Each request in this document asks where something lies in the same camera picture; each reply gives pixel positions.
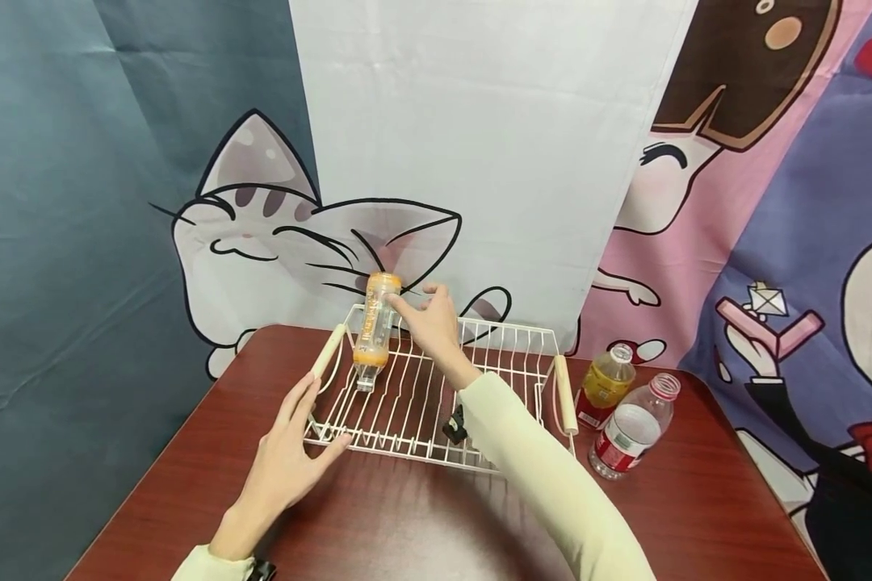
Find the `plastic bottle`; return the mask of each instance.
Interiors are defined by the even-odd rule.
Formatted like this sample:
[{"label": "plastic bottle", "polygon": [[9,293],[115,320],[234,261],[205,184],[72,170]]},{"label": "plastic bottle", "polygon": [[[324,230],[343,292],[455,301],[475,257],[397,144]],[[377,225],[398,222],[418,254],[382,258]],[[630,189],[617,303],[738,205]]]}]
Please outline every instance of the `plastic bottle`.
[{"label": "plastic bottle", "polygon": [[588,453],[591,467],[607,479],[622,478],[669,428],[678,379],[660,373],[623,399]]},{"label": "plastic bottle", "polygon": [[636,369],[630,363],[632,358],[633,349],[625,343],[618,343],[591,362],[581,384],[585,401],[579,399],[578,420],[595,429],[607,422],[636,378]]},{"label": "plastic bottle", "polygon": [[390,273],[374,273],[368,277],[365,318],[352,349],[358,391],[373,391],[377,374],[388,364],[394,310],[384,301],[384,296],[391,293],[400,293],[400,277]]}]

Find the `brown hair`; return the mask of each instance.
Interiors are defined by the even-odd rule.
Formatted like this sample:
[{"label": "brown hair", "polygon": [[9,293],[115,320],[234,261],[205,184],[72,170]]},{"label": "brown hair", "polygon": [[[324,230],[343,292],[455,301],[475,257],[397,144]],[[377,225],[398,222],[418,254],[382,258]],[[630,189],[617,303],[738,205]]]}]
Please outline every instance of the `brown hair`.
[{"label": "brown hair", "polygon": [[752,147],[807,86],[840,10],[841,0],[701,0],[652,130]]}]

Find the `cartoon hand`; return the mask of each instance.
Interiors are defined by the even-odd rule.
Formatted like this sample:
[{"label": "cartoon hand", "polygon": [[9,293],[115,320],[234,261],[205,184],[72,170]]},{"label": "cartoon hand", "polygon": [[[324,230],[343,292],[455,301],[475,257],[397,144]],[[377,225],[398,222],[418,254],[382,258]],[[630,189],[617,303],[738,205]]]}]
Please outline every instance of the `cartoon hand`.
[{"label": "cartoon hand", "polygon": [[630,302],[634,305],[643,304],[658,307],[662,304],[662,299],[659,299],[659,295],[657,295],[653,289],[645,286],[642,282],[628,283],[627,296],[630,298]]},{"label": "cartoon hand", "polygon": [[[750,306],[743,306],[743,310],[750,311]],[[755,317],[759,320],[764,318],[761,314]],[[723,330],[726,333],[730,347],[732,347],[744,360],[746,360],[747,363],[749,363],[749,366],[753,368],[756,375],[759,375],[761,378],[780,377],[778,374],[778,360],[775,359],[772,351],[765,347],[764,343],[743,335],[739,329],[734,328],[734,326],[731,326],[730,324],[724,325]]]}]

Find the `red-brown tabletop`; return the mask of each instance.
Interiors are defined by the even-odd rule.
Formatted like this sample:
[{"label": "red-brown tabletop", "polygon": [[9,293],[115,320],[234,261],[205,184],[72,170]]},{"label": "red-brown tabletop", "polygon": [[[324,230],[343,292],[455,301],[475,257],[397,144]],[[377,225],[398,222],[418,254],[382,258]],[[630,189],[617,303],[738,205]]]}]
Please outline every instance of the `red-brown tabletop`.
[{"label": "red-brown tabletop", "polygon": [[[259,437],[327,336],[287,326],[256,332],[67,579],[170,579],[193,545],[209,542]],[[570,360],[573,387],[588,364]],[[655,372],[642,369],[637,381]],[[820,581],[711,394],[679,377],[666,435],[622,481],[599,479],[656,577]],[[592,440],[587,428],[576,439],[585,469]],[[279,522],[269,550],[278,579],[571,578],[502,477],[360,452],[346,453],[332,472]]]}]

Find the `white wire rack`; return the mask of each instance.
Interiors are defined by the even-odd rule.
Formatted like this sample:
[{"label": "white wire rack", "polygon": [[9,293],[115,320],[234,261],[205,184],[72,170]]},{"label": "white wire rack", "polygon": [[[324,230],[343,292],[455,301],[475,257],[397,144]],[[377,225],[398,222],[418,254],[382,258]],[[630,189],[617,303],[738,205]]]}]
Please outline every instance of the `white wire rack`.
[{"label": "white wire rack", "polygon": [[[339,434],[351,433],[350,448],[354,450],[497,473],[468,439],[453,445],[442,433],[442,424],[457,405],[456,393],[406,331],[392,335],[391,356],[374,391],[356,389],[351,349],[362,325],[363,310],[363,305],[351,308],[345,323],[333,330],[314,363],[315,377],[322,377],[336,354],[304,440],[328,445]],[[401,324],[403,320],[398,319],[397,325]],[[575,454],[575,408],[565,359],[559,354],[554,332],[459,318],[459,335],[466,342],[463,350],[473,365],[507,381],[536,421],[543,426],[547,421],[555,424],[559,440]],[[349,349],[344,349],[344,337],[349,339]],[[348,368],[344,380],[338,377],[340,366],[344,371]]]}]

